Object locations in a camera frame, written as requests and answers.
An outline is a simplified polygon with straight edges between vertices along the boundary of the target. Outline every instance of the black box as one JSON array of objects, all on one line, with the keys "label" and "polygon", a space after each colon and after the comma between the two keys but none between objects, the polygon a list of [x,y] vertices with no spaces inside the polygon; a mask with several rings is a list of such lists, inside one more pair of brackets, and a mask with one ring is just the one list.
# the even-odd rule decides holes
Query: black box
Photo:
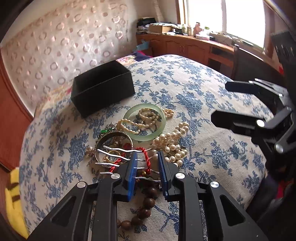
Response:
[{"label": "black box", "polygon": [[113,60],[75,77],[71,100],[85,118],[134,94],[131,72]]}]

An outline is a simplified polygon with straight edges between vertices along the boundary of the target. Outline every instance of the pearl necklace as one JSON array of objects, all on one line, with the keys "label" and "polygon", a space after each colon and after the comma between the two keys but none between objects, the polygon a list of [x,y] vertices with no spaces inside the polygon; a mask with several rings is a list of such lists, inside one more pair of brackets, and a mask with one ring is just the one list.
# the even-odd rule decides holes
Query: pearl necklace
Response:
[{"label": "pearl necklace", "polygon": [[[152,147],[164,151],[165,160],[180,167],[183,165],[183,157],[188,154],[188,151],[185,148],[181,148],[179,139],[181,135],[184,135],[187,131],[189,131],[189,124],[187,122],[180,122],[178,126],[175,127],[174,132],[160,134],[159,137],[156,137],[153,140]],[[155,152],[153,152],[153,154],[153,159],[157,159],[157,154],[155,154]]]},{"label": "pearl necklace", "polygon": [[[166,118],[170,118],[170,117],[174,116],[174,111],[171,110],[171,109],[162,109],[162,111],[164,112],[164,115],[165,115]],[[135,122],[133,122],[133,121],[131,121],[129,119],[121,119],[117,123],[117,129],[122,130],[124,132],[132,133],[134,135],[138,135],[141,132],[141,128],[150,128],[152,125],[155,124],[155,121],[157,121],[159,119],[159,117],[160,117],[159,114],[155,114],[149,108],[140,109],[139,112],[138,112],[138,116],[144,121],[151,121],[151,122],[149,124],[144,124],[143,121],[141,121],[141,123],[135,123]],[[131,124],[133,126],[137,126],[138,130],[133,131],[132,129],[129,129],[129,128],[125,127],[123,123]]]}]

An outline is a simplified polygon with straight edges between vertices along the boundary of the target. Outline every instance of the yellow plush toy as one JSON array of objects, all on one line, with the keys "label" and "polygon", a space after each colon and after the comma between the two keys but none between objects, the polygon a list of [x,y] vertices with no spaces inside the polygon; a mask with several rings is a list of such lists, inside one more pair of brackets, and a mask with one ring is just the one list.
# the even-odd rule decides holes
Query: yellow plush toy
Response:
[{"label": "yellow plush toy", "polygon": [[13,229],[28,238],[25,220],[20,202],[19,169],[16,168],[10,173],[10,182],[5,188],[6,213],[8,221]]}]

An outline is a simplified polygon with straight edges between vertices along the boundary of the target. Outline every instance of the triangular cutout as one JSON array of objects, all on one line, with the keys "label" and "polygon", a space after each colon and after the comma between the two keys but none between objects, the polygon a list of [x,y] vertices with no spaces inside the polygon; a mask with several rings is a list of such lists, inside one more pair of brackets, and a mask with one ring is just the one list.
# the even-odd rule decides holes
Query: triangular cutout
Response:
[{"label": "triangular cutout", "polygon": [[234,226],[244,222],[243,215],[237,210],[237,208],[229,201],[225,195],[220,196],[220,200],[224,209],[227,224]]},{"label": "triangular cutout", "polygon": [[66,227],[69,223],[70,216],[75,204],[76,197],[72,196],[64,203],[62,208],[51,219],[52,223]]}]

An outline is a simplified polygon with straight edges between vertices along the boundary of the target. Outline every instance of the window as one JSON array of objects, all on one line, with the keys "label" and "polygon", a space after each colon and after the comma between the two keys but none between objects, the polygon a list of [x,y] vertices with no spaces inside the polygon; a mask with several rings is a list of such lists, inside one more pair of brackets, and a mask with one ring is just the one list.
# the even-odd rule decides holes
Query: window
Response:
[{"label": "window", "polygon": [[188,24],[200,22],[211,31],[225,32],[263,48],[265,14],[263,0],[184,0]]}]

